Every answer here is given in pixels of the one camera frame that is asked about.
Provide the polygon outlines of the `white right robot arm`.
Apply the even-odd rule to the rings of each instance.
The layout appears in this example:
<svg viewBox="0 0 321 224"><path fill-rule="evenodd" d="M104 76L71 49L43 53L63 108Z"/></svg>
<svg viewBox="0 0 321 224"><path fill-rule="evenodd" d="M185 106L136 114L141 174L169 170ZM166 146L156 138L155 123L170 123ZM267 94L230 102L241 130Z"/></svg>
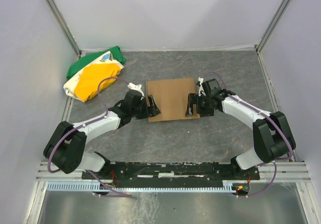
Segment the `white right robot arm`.
<svg viewBox="0 0 321 224"><path fill-rule="evenodd" d="M289 161L296 143L285 114L271 113L245 102L230 91L217 95L188 94L186 116L193 115L194 108L201 117L213 116L215 110L230 115L252 130L253 147L235 157L236 165L247 170L273 161Z"/></svg>

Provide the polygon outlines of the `brown cardboard box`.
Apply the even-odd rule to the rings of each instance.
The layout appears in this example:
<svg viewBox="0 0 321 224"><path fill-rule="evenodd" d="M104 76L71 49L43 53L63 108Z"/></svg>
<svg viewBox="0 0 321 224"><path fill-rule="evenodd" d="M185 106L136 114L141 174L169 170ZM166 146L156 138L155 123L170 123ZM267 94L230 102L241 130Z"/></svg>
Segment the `brown cardboard box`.
<svg viewBox="0 0 321 224"><path fill-rule="evenodd" d="M194 114L186 117L188 95L196 93L193 78L179 78L148 81L147 94L152 95L160 114L150 117L149 122L199 119L200 115L194 107Z"/></svg>

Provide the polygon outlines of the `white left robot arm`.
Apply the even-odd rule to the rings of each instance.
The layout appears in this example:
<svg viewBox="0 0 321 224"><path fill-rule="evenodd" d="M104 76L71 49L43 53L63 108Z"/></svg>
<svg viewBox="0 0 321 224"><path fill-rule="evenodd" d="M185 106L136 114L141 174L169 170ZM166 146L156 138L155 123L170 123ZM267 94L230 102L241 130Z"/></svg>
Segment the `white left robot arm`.
<svg viewBox="0 0 321 224"><path fill-rule="evenodd" d="M129 124L133 118L147 119L160 113L152 95L144 97L137 90L129 90L124 99L108 108L108 112L84 122L60 122L43 151L44 157L48 159L48 171L62 171L65 174L75 170L100 172L110 161L97 152L86 152L86 144Z"/></svg>

